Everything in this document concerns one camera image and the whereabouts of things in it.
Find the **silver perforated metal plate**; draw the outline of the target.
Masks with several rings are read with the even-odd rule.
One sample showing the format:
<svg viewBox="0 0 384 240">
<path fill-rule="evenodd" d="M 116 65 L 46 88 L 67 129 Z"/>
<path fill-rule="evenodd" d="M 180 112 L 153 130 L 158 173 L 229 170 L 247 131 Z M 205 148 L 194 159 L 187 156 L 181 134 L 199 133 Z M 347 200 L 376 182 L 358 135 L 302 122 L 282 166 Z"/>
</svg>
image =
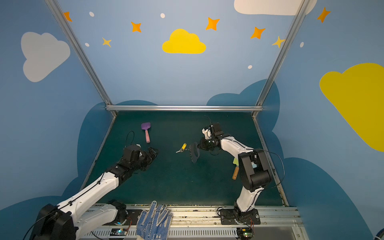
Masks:
<svg viewBox="0 0 384 240">
<path fill-rule="evenodd" d="M 189 147 L 189 151 L 190 151 L 191 161 L 192 163 L 195 164 L 200 157 L 200 150 L 198 148 L 198 143 L 197 142 L 192 143 Z"/>
</svg>

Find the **yellow-headed key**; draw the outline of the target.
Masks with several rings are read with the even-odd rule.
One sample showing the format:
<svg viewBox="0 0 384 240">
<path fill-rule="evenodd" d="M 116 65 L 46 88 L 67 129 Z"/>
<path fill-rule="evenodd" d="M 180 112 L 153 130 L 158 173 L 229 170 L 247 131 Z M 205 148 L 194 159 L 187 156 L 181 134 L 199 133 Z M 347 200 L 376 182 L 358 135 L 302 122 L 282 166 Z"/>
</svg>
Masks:
<svg viewBox="0 0 384 240">
<path fill-rule="evenodd" d="M 184 152 L 184 151 L 186 150 L 186 148 L 187 148 L 187 144 L 184 143 L 184 144 L 182 145 L 182 147 L 181 147 L 178 151 L 176 151 L 176 153 L 182 153 L 182 152 Z"/>
</svg>

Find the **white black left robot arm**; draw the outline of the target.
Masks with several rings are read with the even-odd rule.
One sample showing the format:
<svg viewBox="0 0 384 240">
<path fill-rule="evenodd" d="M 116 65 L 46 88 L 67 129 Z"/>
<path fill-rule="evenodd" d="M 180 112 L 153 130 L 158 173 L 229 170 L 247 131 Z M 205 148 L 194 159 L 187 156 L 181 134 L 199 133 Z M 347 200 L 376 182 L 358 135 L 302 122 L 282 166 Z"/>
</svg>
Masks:
<svg viewBox="0 0 384 240">
<path fill-rule="evenodd" d="M 87 213 L 103 196 L 121 186 L 137 171 L 146 171 L 159 151 L 138 145 L 124 148 L 121 159 L 107 168 L 83 190 L 56 206 L 44 206 L 28 230 L 31 240 L 79 240 L 105 224 L 123 225 L 128 219 L 126 205 L 112 200 L 101 209 Z"/>
</svg>

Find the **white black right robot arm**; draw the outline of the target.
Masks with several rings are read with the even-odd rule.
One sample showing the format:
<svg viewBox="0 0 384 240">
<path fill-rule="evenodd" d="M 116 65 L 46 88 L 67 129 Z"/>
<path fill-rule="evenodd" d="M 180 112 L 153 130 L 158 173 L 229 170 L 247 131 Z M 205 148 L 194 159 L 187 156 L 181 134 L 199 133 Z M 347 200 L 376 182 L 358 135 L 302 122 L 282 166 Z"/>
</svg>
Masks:
<svg viewBox="0 0 384 240">
<path fill-rule="evenodd" d="M 211 151 L 219 148 L 238 160 L 237 176 L 242 182 L 242 191 L 234 204 L 234 219 L 241 224 L 255 220 L 258 212 L 255 203 L 273 174 L 266 155 L 261 150 L 248 147 L 235 137 L 225 134 L 220 124 L 210 124 L 202 129 L 203 137 L 193 149 Z"/>
</svg>

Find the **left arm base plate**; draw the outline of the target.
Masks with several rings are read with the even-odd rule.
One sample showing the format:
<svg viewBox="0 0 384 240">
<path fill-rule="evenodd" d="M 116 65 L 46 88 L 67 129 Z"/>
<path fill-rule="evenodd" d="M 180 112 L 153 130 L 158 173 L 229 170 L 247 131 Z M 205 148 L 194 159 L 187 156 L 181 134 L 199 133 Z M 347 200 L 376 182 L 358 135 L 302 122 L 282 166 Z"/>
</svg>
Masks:
<svg viewBox="0 0 384 240">
<path fill-rule="evenodd" d="M 133 209 L 133 210 L 128 209 L 124 211 L 118 211 L 115 225 L 118 225 L 118 226 L 136 225 L 142 211 L 143 210 L 141 209 Z"/>
</svg>

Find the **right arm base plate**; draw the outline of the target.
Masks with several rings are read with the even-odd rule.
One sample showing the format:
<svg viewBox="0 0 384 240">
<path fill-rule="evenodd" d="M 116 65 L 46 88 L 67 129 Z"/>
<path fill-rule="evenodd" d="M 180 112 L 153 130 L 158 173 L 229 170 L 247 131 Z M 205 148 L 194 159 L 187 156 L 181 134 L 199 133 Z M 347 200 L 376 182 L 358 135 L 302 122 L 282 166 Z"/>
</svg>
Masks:
<svg viewBox="0 0 384 240">
<path fill-rule="evenodd" d="M 259 212 L 252 209 L 248 212 L 241 212 L 238 208 L 224 209 L 222 207 L 216 210 L 222 225 L 260 225 L 261 220 Z"/>
</svg>

